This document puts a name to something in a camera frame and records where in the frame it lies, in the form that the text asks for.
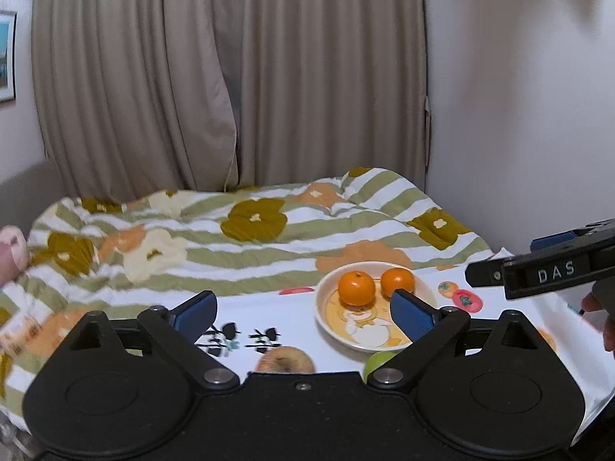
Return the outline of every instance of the wall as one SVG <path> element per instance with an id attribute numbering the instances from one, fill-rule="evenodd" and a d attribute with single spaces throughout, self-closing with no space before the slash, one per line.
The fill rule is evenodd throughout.
<path id="1" fill-rule="evenodd" d="M 0 182 L 44 159 L 32 86 L 30 31 L 32 0 L 0 0 L 1 10 L 17 12 L 15 100 L 0 103 Z"/>
<path id="2" fill-rule="evenodd" d="M 615 0 L 426 0 L 427 191 L 497 248 L 615 217 Z"/>

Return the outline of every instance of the orange fruit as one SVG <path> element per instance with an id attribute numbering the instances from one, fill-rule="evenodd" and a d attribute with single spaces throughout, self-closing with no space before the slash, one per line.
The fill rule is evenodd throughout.
<path id="1" fill-rule="evenodd" d="M 396 289 L 405 289 L 414 292 L 414 275 L 412 272 L 401 267 L 388 269 L 380 277 L 380 289 L 382 296 L 386 299 L 391 298 Z"/>
<path id="2" fill-rule="evenodd" d="M 353 270 L 340 277 L 337 293 L 342 303 L 352 307 L 363 307 L 375 300 L 376 283 L 369 274 Z"/>

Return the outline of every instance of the finger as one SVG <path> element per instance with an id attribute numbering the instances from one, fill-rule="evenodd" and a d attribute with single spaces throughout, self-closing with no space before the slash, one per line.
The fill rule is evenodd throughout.
<path id="1" fill-rule="evenodd" d="M 583 300 L 580 301 L 580 307 L 586 312 L 602 310 L 602 305 L 593 294 L 588 294 L 585 298 L 583 298 Z"/>
<path id="2" fill-rule="evenodd" d="M 605 342 L 605 350 L 607 352 L 615 350 L 615 323 L 610 317 L 607 319 L 607 322 L 605 322 L 602 338 Z"/>

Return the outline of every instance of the green fruit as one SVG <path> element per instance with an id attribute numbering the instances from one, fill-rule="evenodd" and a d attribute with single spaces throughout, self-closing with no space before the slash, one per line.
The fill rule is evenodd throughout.
<path id="1" fill-rule="evenodd" d="M 363 381 L 367 381 L 367 377 L 377 368 L 390 361 L 396 354 L 394 352 L 377 352 L 372 355 L 363 368 Z"/>

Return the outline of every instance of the blanket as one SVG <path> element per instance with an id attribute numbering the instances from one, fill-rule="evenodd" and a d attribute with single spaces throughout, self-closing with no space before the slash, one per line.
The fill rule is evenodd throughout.
<path id="1" fill-rule="evenodd" d="M 314 286 L 352 262 L 434 270 L 492 254 L 411 182 L 363 167 L 309 184 L 162 191 L 125 204 L 65 198 L 34 223 L 28 247 L 30 267 L 0 289 L 0 407 L 23 428 L 23 394 L 89 310 L 133 318 L 204 289 L 230 297 Z"/>

